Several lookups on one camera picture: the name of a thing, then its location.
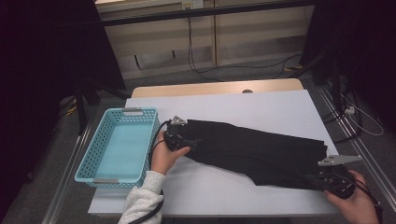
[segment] white tabletop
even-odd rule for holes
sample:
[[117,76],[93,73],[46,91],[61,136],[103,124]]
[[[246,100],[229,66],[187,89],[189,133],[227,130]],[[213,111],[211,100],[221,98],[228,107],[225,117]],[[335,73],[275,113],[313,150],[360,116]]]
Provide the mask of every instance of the white tabletop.
[[[323,140],[338,152],[307,91],[275,91],[129,99],[125,107],[156,107],[160,122],[183,119]],[[120,216],[129,189],[97,189],[89,213]],[[177,161],[163,186],[165,217],[290,217],[337,214],[322,192],[255,186],[246,176],[188,158]]]

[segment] wooden cabinet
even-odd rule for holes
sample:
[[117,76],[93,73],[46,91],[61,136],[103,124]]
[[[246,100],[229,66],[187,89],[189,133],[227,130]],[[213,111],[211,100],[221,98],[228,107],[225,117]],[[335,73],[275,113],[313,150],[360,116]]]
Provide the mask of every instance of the wooden cabinet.
[[[102,19],[148,15],[181,10],[181,0],[121,1],[99,0],[96,7]],[[205,7],[270,2],[268,0],[205,0]],[[197,67],[242,63],[283,58],[304,47],[304,36],[313,7],[291,7],[254,12],[243,12],[191,19],[192,47],[205,53],[195,60]],[[147,67],[133,69],[134,56],[188,50],[189,24],[187,19],[151,21],[106,27],[108,38],[119,61],[125,79],[143,75]],[[187,52],[182,55],[187,62]],[[173,70],[158,69],[155,75],[190,69],[185,66]]]

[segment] black cable wire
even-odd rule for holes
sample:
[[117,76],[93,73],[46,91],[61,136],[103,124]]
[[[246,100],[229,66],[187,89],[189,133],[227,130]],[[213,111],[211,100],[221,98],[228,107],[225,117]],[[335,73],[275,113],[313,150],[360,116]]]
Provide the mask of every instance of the black cable wire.
[[[149,167],[151,167],[152,153],[154,152],[155,147],[158,146],[158,144],[160,144],[161,142],[164,141],[164,140],[159,141],[157,144],[154,145],[154,143],[155,143],[155,141],[157,139],[158,133],[160,133],[161,128],[163,127],[163,125],[169,123],[170,121],[171,120],[167,120],[167,121],[163,122],[160,125],[160,127],[157,129],[157,132],[155,133],[155,135],[154,135],[154,137],[153,137],[153,139],[151,141],[151,144],[150,144],[150,147],[149,147],[149,152],[148,152],[148,166]],[[149,218],[155,216],[155,214],[157,214],[161,210],[161,208],[163,207],[163,201],[164,201],[164,198],[163,198],[162,201],[160,201],[157,204],[157,206],[154,208],[154,210],[152,210],[151,212],[149,212],[149,213],[145,214],[144,216],[138,218],[137,220],[134,220],[134,221],[130,222],[130,224],[142,223],[142,222],[148,220]]]
[[376,213],[376,218],[378,219],[378,223],[381,224],[382,223],[382,207],[381,207],[381,202],[379,200],[377,200],[374,195],[371,193],[371,191],[369,190],[369,188],[367,188],[367,186],[362,183],[361,181],[359,181],[358,179],[354,179],[355,181],[357,181],[357,183],[360,183],[361,185],[350,181],[349,179],[341,176],[341,175],[336,175],[336,174],[331,174],[331,173],[327,173],[328,175],[335,175],[341,179],[343,179],[344,181],[348,182],[349,184],[354,185],[356,188],[360,189],[362,192],[364,192],[365,194],[367,194],[367,196],[370,197],[371,201],[373,202],[373,205],[375,207],[375,213]]
[[205,77],[205,76],[202,75],[202,73],[207,73],[207,72],[210,72],[210,71],[213,71],[213,70],[217,70],[217,69],[222,69],[222,68],[253,68],[253,69],[255,69],[255,68],[273,67],[273,66],[277,66],[277,65],[283,64],[282,65],[282,70],[279,72],[279,74],[277,74],[275,77],[273,77],[273,79],[275,79],[275,78],[279,77],[283,73],[283,69],[285,68],[285,62],[287,62],[288,60],[290,60],[290,59],[292,59],[294,57],[302,55],[301,53],[294,54],[294,55],[288,57],[287,59],[282,60],[279,63],[274,63],[274,64],[270,64],[270,65],[263,65],[263,66],[229,65],[229,66],[209,68],[209,69],[206,69],[204,71],[198,71],[198,69],[195,67],[195,62],[194,62],[193,52],[192,52],[191,18],[188,18],[188,23],[189,23],[189,66],[190,66],[190,69],[193,72],[195,72],[196,74],[198,74],[202,78],[211,79],[211,80],[215,80],[215,81],[219,81],[219,82],[224,82],[224,80],[220,80],[220,79],[217,79],[217,78]]
[[215,80],[218,82],[223,82],[223,80],[217,79],[217,78],[213,78],[213,77],[205,77],[201,74],[201,72],[198,71],[198,69],[195,67],[195,62],[194,62],[194,56],[192,53],[192,38],[191,38],[191,33],[192,33],[192,29],[191,29],[191,18],[187,18],[187,21],[189,22],[189,66],[190,69],[195,72],[196,74],[198,74],[200,77],[205,78],[205,79],[210,79],[210,80]]

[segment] black garment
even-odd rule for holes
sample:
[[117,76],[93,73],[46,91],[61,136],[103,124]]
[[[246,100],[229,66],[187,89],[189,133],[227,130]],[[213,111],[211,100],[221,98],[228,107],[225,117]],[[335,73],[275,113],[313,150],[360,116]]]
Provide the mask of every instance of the black garment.
[[213,121],[190,119],[180,135],[202,140],[186,155],[195,161],[245,174],[256,185],[294,189],[316,189],[304,176],[318,174],[327,149],[323,141]]

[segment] wall socket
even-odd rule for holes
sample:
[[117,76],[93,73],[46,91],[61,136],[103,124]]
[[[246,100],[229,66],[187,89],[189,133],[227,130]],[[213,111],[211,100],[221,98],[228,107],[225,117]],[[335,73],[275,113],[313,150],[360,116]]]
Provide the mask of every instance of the wall socket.
[[197,9],[204,8],[204,0],[187,0],[181,2],[181,9]]

